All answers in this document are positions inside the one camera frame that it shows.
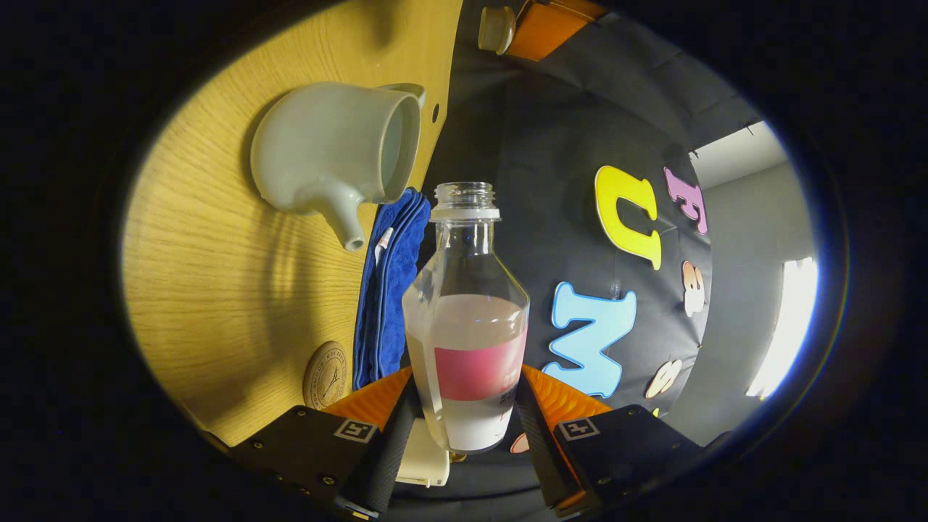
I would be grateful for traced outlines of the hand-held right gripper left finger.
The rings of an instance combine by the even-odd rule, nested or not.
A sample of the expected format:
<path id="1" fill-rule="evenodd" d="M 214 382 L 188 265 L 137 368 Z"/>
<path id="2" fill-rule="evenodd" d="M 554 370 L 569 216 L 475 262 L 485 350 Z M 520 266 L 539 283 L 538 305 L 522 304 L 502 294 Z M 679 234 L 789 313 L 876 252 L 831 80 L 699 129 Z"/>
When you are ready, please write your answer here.
<path id="1" fill-rule="evenodd" d="M 406 367 L 327 409 L 292 407 L 232 446 L 230 456 L 335 518 L 379 519 L 420 412 Z"/>

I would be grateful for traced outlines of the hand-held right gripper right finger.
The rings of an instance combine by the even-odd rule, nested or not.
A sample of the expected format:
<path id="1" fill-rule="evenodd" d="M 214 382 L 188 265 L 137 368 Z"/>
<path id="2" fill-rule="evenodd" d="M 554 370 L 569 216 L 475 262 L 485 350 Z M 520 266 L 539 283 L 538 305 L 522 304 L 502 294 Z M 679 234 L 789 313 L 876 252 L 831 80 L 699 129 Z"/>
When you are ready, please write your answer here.
<path id="1" fill-rule="evenodd" d="M 646 407 L 613 409 L 527 365 L 515 404 L 544 504 L 561 518 L 623 508 L 706 459 Z"/>

